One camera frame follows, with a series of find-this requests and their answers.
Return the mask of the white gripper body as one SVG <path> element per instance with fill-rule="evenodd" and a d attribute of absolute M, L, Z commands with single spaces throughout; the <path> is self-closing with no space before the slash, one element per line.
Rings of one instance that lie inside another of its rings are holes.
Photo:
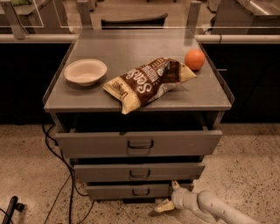
<path fill-rule="evenodd" d="M 193 210 L 197 206 L 197 194 L 179 187 L 173 191 L 171 201 L 177 209 Z"/>

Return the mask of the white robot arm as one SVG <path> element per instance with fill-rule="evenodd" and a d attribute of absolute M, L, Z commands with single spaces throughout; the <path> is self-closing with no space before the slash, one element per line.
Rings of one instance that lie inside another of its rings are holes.
<path fill-rule="evenodd" d="M 170 199 L 163 200 L 154 208 L 157 214 L 179 210 L 189 210 L 195 216 L 208 223 L 219 220 L 227 224 L 260 224 L 246 214 L 223 202 L 216 194 L 209 191 L 191 192 L 179 185 L 176 180 L 171 182 L 173 192 Z"/>

